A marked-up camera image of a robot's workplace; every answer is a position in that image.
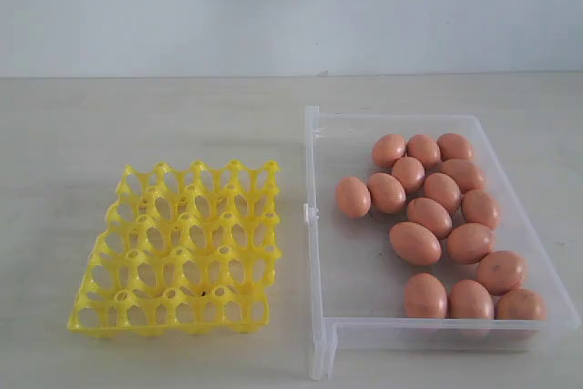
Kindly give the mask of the brown egg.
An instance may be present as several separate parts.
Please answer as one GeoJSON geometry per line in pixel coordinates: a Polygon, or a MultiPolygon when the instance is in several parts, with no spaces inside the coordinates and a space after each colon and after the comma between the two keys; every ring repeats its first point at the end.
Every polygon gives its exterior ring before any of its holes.
{"type": "Polygon", "coordinates": [[[461,280],[449,294],[449,314],[455,319],[494,318],[494,304],[487,289],[479,282],[461,280]]]}
{"type": "Polygon", "coordinates": [[[389,230],[389,241],[395,253],[413,265],[432,265],[442,255],[436,236],[426,227],[411,221],[393,225],[389,230]]]}
{"type": "Polygon", "coordinates": [[[407,219],[429,229],[437,239],[445,239],[452,230],[449,212],[435,200],[421,197],[411,200],[406,209],[407,219]]]}
{"type": "Polygon", "coordinates": [[[446,240],[450,258],[461,264],[475,264],[495,245],[495,234],[486,225],[465,223],[451,231],[446,240]]]}
{"type": "Polygon", "coordinates": [[[462,193],[486,187],[484,173],[471,160],[448,159],[441,163],[440,171],[452,178],[462,193]]]}
{"type": "Polygon", "coordinates": [[[436,172],[424,180],[424,196],[444,207],[450,215],[457,212],[462,200],[462,192],[457,183],[448,175],[436,172]]]}
{"type": "Polygon", "coordinates": [[[425,169],[433,169],[441,161],[437,142],[426,134],[416,134],[406,143],[407,155],[418,159],[425,169]]]}
{"type": "Polygon", "coordinates": [[[496,318],[542,321],[547,318],[547,306],[538,293],[529,289],[515,289],[504,294],[497,302],[496,318]]]}
{"type": "Polygon", "coordinates": [[[500,222],[498,202],[483,189],[471,189],[461,202],[462,215],[466,222],[480,223],[495,230],[500,222]]]}
{"type": "Polygon", "coordinates": [[[476,280],[494,296],[518,289],[527,276],[525,259],[514,251],[493,251],[476,268],[476,280]]]}
{"type": "Polygon", "coordinates": [[[462,135],[456,133],[444,133],[437,139],[442,161],[449,159],[474,158],[474,148],[470,141],[462,135]]]}
{"type": "Polygon", "coordinates": [[[358,219],[371,208],[371,195],[367,186],[354,176],[342,178],[335,188],[338,208],[348,217],[358,219]]]}
{"type": "Polygon", "coordinates": [[[390,174],[374,173],[367,182],[373,206],[388,214],[400,211],[406,202],[406,194],[398,179],[390,174]]]}
{"type": "Polygon", "coordinates": [[[444,285],[429,273],[418,273],[404,286],[404,310],[408,317],[444,319],[447,315],[444,285]]]}
{"type": "Polygon", "coordinates": [[[414,157],[399,158],[394,163],[391,174],[401,183],[406,193],[414,193],[424,184],[424,166],[414,157]]]}
{"type": "Polygon", "coordinates": [[[379,138],[373,145],[373,164],[380,168],[391,168],[393,164],[405,155],[406,142],[399,134],[387,134],[379,138]]]}

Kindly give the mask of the yellow plastic egg tray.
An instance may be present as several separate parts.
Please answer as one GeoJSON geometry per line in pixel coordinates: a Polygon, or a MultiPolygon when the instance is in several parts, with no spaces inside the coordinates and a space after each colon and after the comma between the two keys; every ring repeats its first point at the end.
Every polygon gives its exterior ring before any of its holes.
{"type": "Polygon", "coordinates": [[[249,333],[270,318],[281,257],[277,162],[126,166],[87,261],[67,327],[117,333],[249,333]]]}

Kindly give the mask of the clear plastic bin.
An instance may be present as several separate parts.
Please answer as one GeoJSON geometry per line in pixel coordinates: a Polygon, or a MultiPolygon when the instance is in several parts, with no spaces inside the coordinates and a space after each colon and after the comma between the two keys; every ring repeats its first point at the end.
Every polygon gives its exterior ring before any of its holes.
{"type": "Polygon", "coordinates": [[[340,349],[527,351],[572,334],[581,323],[575,304],[536,235],[477,118],[470,115],[387,115],[304,112],[312,337],[311,375],[332,375],[340,349]],[[342,214],[334,199],[346,176],[368,179],[373,143],[385,134],[437,137],[453,132],[474,147],[486,186],[500,203],[496,246],[527,262],[525,286],[547,306],[542,321],[415,319],[404,311],[404,286],[418,268],[390,248],[395,216],[342,214]]]}

